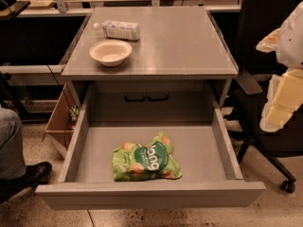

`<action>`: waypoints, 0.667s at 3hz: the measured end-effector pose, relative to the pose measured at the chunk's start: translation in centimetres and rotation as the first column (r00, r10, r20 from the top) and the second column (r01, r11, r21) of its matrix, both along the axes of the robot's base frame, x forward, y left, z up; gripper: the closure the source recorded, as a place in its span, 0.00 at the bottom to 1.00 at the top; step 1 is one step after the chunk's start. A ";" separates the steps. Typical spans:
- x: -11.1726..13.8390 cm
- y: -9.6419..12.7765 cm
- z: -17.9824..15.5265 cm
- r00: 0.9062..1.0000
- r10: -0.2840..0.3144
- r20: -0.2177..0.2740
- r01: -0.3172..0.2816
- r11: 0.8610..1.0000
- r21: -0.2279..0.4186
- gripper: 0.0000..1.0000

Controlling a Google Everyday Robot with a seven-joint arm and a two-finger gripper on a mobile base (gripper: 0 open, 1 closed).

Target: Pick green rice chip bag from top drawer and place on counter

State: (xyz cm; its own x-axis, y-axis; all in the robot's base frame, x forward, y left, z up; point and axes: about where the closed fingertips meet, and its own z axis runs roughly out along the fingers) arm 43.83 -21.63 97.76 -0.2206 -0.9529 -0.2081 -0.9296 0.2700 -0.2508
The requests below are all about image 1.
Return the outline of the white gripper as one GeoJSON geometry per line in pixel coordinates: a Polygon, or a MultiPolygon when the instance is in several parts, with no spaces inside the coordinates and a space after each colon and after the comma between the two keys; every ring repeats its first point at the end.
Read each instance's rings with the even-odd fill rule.
{"type": "MultiPolygon", "coordinates": [[[[275,51],[279,31],[279,28],[275,29],[259,41],[256,50],[275,51]]],[[[263,131],[275,132],[282,129],[303,104],[303,70],[291,68],[282,76],[273,75],[266,99],[259,126],[263,131]]]]}

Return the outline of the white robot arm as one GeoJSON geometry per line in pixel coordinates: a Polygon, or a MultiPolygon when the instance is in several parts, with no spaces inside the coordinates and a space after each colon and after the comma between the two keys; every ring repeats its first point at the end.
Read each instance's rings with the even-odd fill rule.
{"type": "Polygon", "coordinates": [[[303,104],[303,2],[256,46],[261,52],[276,52],[278,63],[287,67],[272,75],[259,126],[263,131],[281,130],[303,104]]]}

